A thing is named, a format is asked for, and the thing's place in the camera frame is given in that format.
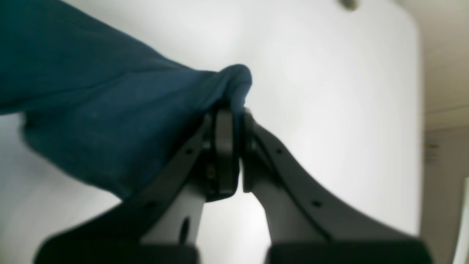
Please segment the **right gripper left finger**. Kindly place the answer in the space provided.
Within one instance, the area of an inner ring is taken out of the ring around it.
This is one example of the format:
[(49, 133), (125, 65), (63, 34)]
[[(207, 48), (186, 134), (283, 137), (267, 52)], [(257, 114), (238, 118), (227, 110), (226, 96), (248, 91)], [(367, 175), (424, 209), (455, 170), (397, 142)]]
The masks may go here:
[(48, 239), (35, 264), (199, 264), (195, 246), (206, 202), (231, 197), (239, 163), (234, 117), (221, 108), (161, 174), (100, 216)]

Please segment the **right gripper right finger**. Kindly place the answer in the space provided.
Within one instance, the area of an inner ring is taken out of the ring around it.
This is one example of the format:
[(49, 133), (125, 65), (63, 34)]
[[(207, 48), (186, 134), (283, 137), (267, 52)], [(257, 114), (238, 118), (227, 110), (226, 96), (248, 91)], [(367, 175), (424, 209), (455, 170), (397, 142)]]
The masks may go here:
[(243, 115), (243, 190), (262, 205), (266, 264), (431, 264), (424, 243), (359, 212), (313, 179), (287, 147)]

